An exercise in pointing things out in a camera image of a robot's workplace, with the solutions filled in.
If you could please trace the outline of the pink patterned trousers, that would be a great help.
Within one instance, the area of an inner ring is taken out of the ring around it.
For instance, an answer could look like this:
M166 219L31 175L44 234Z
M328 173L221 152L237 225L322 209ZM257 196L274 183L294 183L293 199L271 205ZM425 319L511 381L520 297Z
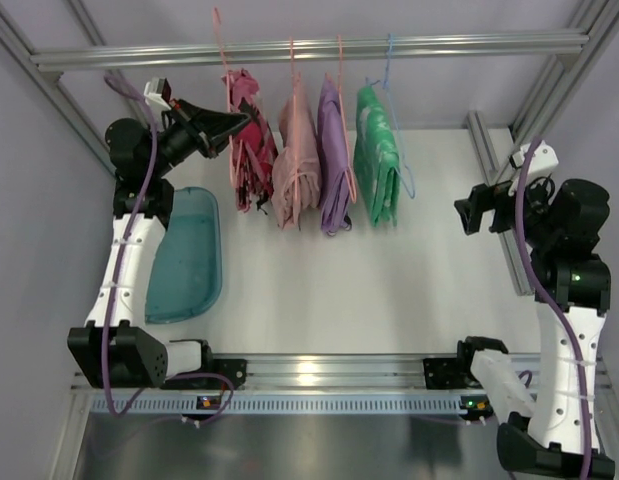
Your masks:
M230 147L230 182L235 190L236 208L257 210L271 199L273 166L278 150L265 115L260 86L246 69L228 70L222 77L228 95L230 113L244 113L247 125L232 138Z

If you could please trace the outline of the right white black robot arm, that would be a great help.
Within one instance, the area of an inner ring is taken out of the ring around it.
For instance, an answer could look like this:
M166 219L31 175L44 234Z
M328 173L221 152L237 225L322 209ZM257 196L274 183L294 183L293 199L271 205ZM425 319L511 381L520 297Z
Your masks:
M504 469L612 479L615 463L601 450L594 419L597 348L611 293L610 270L594 249L610 213L609 194L583 179L555 186L540 177L523 194L512 193L512 185L479 184L454 207L468 235L479 231L488 211L493 233L523 227L540 326L538 390L523 383L500 340L468 337L458 345L458 359L498 420Z

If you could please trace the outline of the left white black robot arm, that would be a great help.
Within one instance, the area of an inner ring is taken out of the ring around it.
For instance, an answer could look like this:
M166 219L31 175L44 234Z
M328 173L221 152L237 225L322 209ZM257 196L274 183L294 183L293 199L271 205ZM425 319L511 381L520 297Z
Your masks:
M164 342L146 329L146 300L158 249L170 226L174 188L166 174L193 153L217 157L249 123L245 113L218 112L185 100L169 102L169 123L114 121L105 132L115 168L113 239L95 303L72 328L68 348L95 388L161 388L210 372L204 340Z

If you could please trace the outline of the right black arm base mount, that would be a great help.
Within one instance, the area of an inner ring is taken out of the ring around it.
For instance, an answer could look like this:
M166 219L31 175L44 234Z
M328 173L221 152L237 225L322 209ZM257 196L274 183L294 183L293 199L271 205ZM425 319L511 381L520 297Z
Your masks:
M425 358L422 363L428 390L465 390L481 387L470 373L469 365L456 357Z

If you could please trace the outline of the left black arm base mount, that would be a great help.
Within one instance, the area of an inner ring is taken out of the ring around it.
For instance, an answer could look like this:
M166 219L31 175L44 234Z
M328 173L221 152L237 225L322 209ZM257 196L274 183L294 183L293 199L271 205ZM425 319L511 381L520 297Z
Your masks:
M247 379L248 361L245 358L217 358L205 361L202 371L214 373L228 378L235 389L240 388ZM202 380L202 389L218 390L224 386L223 381L217 378L207 378Z

